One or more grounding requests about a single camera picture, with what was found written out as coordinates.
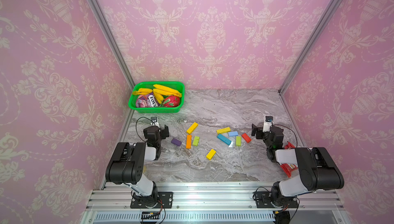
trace red object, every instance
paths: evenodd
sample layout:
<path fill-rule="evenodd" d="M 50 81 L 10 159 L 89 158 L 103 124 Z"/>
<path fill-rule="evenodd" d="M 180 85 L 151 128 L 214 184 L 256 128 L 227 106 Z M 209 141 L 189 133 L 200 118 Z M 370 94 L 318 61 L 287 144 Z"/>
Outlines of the red object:
<path fill-rule="evenodd" d="M 180 104 L 180 98 L 174 95 L 171 95 L 163 100 L 162 105 L 168 108 L 178 107 Z"/>
<path fill-rule="evenodd" d="M 284 147 L 284 149 L 294 149 L 294 148 L 295 146 L 290 142 L 287 142 L 287 145 Z"/>
<path fill-rule="evenodd" d="M 292 167 L 289 166 L 289 164 L 287 163 L 283 163 L 281 164 L 281 168 L 283 169 L 283 171 L 287 174 L 287 177 L 291 177 L 292 176 L 292 171 L 296 170 L 298 167 L 294 164 L 291 164 Z"/>
<path fill-rule="evenodd" d="M 245 141 L 246 141 L 247 143 L 249 143 L 250 141 L 252 141 L 246 133 L 242 134 L 241 136 L 245 139 Z"/>

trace snack bag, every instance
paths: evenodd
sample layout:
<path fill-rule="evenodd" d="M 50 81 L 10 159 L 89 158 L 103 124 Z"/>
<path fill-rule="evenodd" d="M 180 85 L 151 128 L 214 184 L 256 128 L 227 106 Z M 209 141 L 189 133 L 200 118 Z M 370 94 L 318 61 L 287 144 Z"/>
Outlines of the snack bag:
<path fill-rule="evenodd" d="M 151 108 L 159 106 L 159 103 L 157 102 L 153 92 L 151 92 L 146 95 L 140 95 L 137 98 L 137 101 L 135 101 L 135 106 L 137 108 Z"/>

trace wooden block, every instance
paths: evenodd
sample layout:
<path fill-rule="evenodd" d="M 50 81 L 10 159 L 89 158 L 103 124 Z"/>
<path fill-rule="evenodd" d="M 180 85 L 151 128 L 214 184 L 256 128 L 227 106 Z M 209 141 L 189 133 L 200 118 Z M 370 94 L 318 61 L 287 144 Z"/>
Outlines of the wooden block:
<path fill-rule="evenodd" d="M 211 151 L 206 155 L 208 160 L 211 160 L 212 157 L 216 154 L 216 151 L 214 149 L 211 149 Z"/>
<path fill-rule="evenodd" d="M 180 146 L 180 145 L 182 144 L 182 142 L 179 141 L 179 140 L 176 139 L 176 138 L 173 138 L 173 139 L 171 140 L 171 143 L 173 143 L 173 144 L 175 144 L 175 145 L 177 145 L 177 146 Z"/>
<path fill-rule="evenodd" d="M 222 129 L 216 130 L 216 132 L 217 132 L 218 134 L 221 134 L 221 133 L 228 133 L 229 131 L 231 131 L 230 128 L 222 128 Z"/>
<path fill-rule="evenodd" d="M 199 136 L 194 136 L 193 145 L 197 146 L 199 141 L 200 141 L 200 137 Z"/>
<path fill-rule="evenodd" d="M 241 136 L 245 139 L 245 141 L 246 141 L 247 143 L 249 143 L 250 141 L 252 141 L 246 133 L 242 134 Z"/>
<path fill-rule="evenodd" d="M 193 133 L 193 131 L 198 127 L 197 123 L 193 123 L 190 128 L 186 131 L 188 134 Z"/>
<path fill-rule="evenodd" d="M 191 135 L 186 136 L 186 149 L 191 149 Z"/>
<path fill-rule="evenodd" d="M 236 145 L 236 146 L 241 146 L 241 137 L 240 137 L 240 136 L 237 136 L 237 137 L 235 138 L 235 145 Z"/>
<path fill-rule="evenodd" d="M 229 140 L 228 138 L 224 137 L 222 134 L 218 135 L 218 138 L 223 141 L 224 143 L 226 143 L 227 145 L 231 144 L 231 140 Z"/>
<path fill-rule="evenodd" d="M 229 137 L 235 137 L 238 136 L 238 132 L 234 131 L 234 132 L 229 132 Z"/>

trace green plastic basket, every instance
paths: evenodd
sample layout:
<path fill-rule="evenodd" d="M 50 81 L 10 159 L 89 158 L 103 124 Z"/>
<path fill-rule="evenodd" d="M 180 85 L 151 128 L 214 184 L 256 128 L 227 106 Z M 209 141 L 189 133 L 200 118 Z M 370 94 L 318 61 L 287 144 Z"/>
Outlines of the green plastic basket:
<path fill-rule="evenodd" d="M 138 113 L 176 113 L 180 110 L 183 105 L 183 100 L 185 98 L 185 85 L 178 81 L 145 81 L 134 86 L 133 91 L 137 91 L 140 88 L 149 88 L 154 89 L 154 84 L 161 84 L 166 87 L 170 87 L 182 93 L 182 97 L 180 98 L 180 104 L 175 108 L 167 108 L 167 107 L 153 107 L 153 108 L 137 108 L 135 106 L 135 101 L 137 101 L 137 95 L 131 95 L 128 106 L 131 109 L 137 110 Z"/>

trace damask pattern wallpaper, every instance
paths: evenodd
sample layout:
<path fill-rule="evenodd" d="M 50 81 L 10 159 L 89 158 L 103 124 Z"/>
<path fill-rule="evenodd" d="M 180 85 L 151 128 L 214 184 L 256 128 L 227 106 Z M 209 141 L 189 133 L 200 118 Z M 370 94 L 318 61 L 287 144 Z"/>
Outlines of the damask pattern wallpaper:
<path fill-rule="evenodd" d="M 330 0 L 99 0 L 136 83 L 278 89 Z"/>
<path fill-rule="evenodd" d="M 130 89 L 86 0 L 0 0 L 0 223 L 79 223 Z"/>
<path fill-rule="evenodd" d="M 393 46 L 394 0 L 343 0 L 285 93 L 304 141 L 343 173 L 353 224 L 392 223 Z"/>

